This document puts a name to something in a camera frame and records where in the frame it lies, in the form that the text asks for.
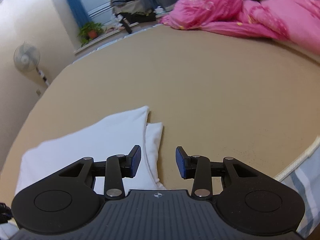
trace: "white cloth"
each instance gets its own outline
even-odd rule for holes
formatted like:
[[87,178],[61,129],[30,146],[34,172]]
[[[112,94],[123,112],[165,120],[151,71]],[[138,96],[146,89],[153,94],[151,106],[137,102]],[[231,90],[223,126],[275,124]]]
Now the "white cloth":
[[[141,147],[141,161],[133,179],[124,178],[130,189],[165,189],[159,182],[156,162],[162,123],[147,125],[147,106],[113,114],[96,124],[62,138],[46,141],[22,157],[16,192],[86,156],[95,162],[116,154],[127,155],[134,145]],[[103,194],[104,177],[97,177],[94,190]]]
[[11,222],[0,224],[0,240],[7,240],[18,231],[19,228]]

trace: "clothes pile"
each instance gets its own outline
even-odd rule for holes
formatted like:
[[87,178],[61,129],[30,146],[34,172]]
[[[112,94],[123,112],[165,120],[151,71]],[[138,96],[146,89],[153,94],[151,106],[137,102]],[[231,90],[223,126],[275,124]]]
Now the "clothes pile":
[[179,0],[161,23],[234,37],[291,40],[320,55],[320,0]]
[[149,0],[110,0],[110,5],[115,15],[121,14],[130,24],[156,20]]

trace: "terracotta pot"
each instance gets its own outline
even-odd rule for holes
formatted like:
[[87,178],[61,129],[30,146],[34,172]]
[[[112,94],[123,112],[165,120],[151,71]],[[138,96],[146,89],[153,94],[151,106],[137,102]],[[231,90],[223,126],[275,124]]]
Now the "terracotta pot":
[[90,39],[95,39],[98,37],[98,34],[95,30],[88,32],[88,36]]

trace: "pink comforter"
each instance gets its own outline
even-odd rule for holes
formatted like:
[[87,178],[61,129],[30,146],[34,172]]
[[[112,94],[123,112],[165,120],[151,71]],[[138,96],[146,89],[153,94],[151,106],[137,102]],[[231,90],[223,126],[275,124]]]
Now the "pink comforter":
[[320,0],[179,0],[161,23],[181,30],[291,40],[320,54]]

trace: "bedding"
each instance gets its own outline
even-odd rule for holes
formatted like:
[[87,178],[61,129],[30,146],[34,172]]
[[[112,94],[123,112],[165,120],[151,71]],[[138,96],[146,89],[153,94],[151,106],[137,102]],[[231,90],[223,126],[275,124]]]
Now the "bedding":
[[319,134],[319,80],[317,63],[272,40],[164,25],[121,39],[66,67],[39,99],[7,156],[0,201],[11,205],[29,149],[146,105],[147,122],[164,125],[157,167],[167,189],[192,188],[177,168],[177,146],[217,162],[232,156],[273,177]]
[[11,221],[9,221],[8,223],[0,224],[0,239],[8,240],[16,232],[18,232],[18,230],[19,228]]
[[297,232],[307,238],[320,223],[320,136],[274,179],[294,189],[305,203]]
[[[161,190],[156,163],[162,123],[146,124],[147,106],[113,114],[94,125],[62,138],[41,143],[22,157],[16,192],[86,156],[96,162],[116,154],[127,155],[134,145],[141,147],[141,161],[133,179],[124,178],[127,194],[132,188]],[[104,177],[97,177],[94,191],[103,194]]]
[[234,37],[291,40],[320,54],[320,0],[179,0],[161,23]]

